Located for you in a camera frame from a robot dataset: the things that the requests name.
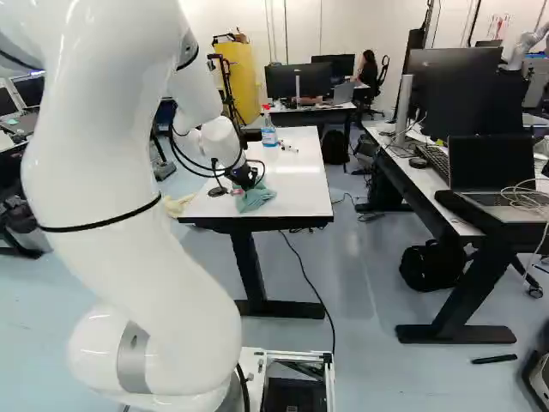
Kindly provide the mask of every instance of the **black stripe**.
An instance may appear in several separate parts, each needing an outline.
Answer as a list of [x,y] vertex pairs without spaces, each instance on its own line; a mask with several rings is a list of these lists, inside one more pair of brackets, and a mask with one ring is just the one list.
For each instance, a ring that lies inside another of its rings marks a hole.
[[125,221],[130,217],[137,216],[140,213],[151,209],[156,203],[160,201],[161,198],[162,198],[162,195],[159,193],[159,195],[151,203],[147,203],[145,206],[141,206],[139,209],[136,209],[133,212],[125,213],[123,215],[113,217],[111,219],[107,219],[106,221],[96,221],[95,223],[88,223],[86,225],[70,226],[70,227],[44,227],[39,225],[39,228],[42,229],[44,232],[49,232],[49,233],[71,233],[71,232],[82,232],[84,230],[90,230],[90,229],[96,229],[98,227],[109,226],[114,223],[118,223],[120,221]]
[[195,55],[185,64],[181,64],[180,66],[178,66],[176,68],[176,71],[180,71],[181,69],[184,69],[185,67],[187,67],[188,65],[190,65],[192,62],[194,62],[196,60],[196,58],[198,57],[198,52],[200,50],[200,47],[197,47],[196,48],[196,52],[195,52]]
[[25,62],[21,61],[20,59],[12,56],[11,54],[6,53],[5,51],[0,50],[0,56],[3,56],[4,58],[7,58],[11,63],[19,64],[20,66],[23,66],[30,70],[40,70],[38,67],[31,66],[30,64],[26,64]]

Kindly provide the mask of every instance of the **black backpack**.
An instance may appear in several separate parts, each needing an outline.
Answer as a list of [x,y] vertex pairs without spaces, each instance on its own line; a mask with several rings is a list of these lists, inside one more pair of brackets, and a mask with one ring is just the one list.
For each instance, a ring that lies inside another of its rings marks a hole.
[[453,288],[463,273],[467,254],[458,245],[442,245],[432,239],[425,246],[408,247],[400,272],[406,284],[418,292]]
[[345,135],[338,130],[330,130],[322,140],[324,163],[342,165],[349,161]]

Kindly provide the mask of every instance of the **laptop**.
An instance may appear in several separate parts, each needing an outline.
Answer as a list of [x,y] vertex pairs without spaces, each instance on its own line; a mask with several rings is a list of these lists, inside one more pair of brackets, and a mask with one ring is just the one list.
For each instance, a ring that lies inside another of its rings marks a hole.
[[334,100],[333,105],[342,105],[343,103],[349,103],[353,100],[354,82],[346,82],[338,84],[334,87]]
[[0,122],[0,126],[15,135],[27,137],[34,133],[36,122],[38,122],[38,113],[27,113],[19,118]]
[[[545,221],[536,213],[511,206],[501,196],[503,188],[534,177],[533,141],[527,133],[449,138],[450,189],[500,221]],[[549,206],[547,197],[528,191],[536,189],[535,181],[521,187],[525,190],[517,191],[518,197],[528,194],[540,205]]]

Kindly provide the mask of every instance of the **water bottle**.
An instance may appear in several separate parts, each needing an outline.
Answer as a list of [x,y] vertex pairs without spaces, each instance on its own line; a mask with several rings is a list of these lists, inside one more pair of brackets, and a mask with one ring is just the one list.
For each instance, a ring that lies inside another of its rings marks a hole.
[[264,114],[265,125],[261,128],[261,137],[263,146],[267,148],[273,148],[278,146],[278,137],[276,135],[276,128],[269,116],[268,112]]

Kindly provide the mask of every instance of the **black pen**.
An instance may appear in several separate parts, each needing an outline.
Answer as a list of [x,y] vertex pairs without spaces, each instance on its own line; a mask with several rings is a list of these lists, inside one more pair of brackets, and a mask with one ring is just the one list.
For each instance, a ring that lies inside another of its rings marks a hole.
[[501,356],[493,356],[491,358],[479,358],[471,360],[473,365],[485,365],[486,363],[498,363],[507,361],[516,361],[518,357],[515,354],[503,354]]

